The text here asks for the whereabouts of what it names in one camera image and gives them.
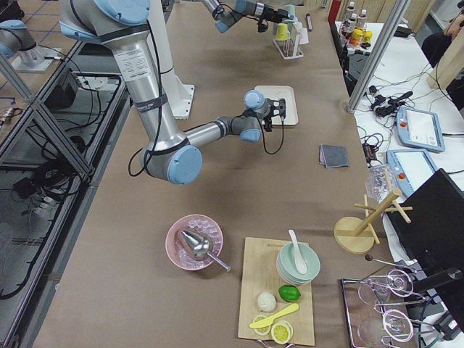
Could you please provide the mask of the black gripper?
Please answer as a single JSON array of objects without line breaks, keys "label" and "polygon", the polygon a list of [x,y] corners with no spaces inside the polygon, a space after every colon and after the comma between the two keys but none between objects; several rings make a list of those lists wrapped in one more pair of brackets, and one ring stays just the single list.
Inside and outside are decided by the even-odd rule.
[{"label": "black gripper", "polygon": [[284,123],[286,118],[286,100],[284,98],[280,98],[278,100],[266,98],[265,106],[267,109],[262,117],[264,121],[264,129],[265,131],[272,131],[272,119],[274,117],[277,117],[281,121],[281,124]]},{"label": "black gripper", "polygon": [[285,9],[265,7],[262,12],[262,19],[271,22],[283,22],[290,19],[290,14]]}]

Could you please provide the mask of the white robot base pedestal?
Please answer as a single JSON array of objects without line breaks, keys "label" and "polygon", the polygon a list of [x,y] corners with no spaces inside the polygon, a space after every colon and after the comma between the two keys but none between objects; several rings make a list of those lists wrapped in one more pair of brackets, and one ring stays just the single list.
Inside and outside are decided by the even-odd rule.
[{"label": "white robot base pedestal", "polygon": [[154,34],[154,41],[159,55],[162,86],[167,94],[174,118],[186,120],[190,115],[195,86],[184,84],[175,73],[165,16],[160,0],[150,1],[149,24]]}]

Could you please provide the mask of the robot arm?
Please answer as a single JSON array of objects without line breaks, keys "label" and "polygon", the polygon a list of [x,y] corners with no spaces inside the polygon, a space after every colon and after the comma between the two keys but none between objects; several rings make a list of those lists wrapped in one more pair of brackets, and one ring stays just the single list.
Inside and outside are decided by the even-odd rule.
[{"label": "robot arm", "polygon": [[63,35],[112,52],[149,137],[139,154],[140,166],[154,178],[188,184],[201,172],[201,146],[227,135],[258,142],[263,131],[270,131],[273,117],[286,116],[284,99],[272,100],[251,90],[244,95],[245,110],[239,116],[219,117],[183,132],[162,86],[159,50],[150,49],[147,42],[154,38],[149,1],[61,1],[59,5]]},{"label": "robot arm", "polygon": [[236,1],[231,7],[220,1],[201,1],[215,21],[216,28],[225,33],[242,18],[249,18],[257,22],[257,31],[264,33],[268,30],[268,22],[282,23],[293,20],[294,15],[285,9],[274,9],[271,5],[258,1]]}]

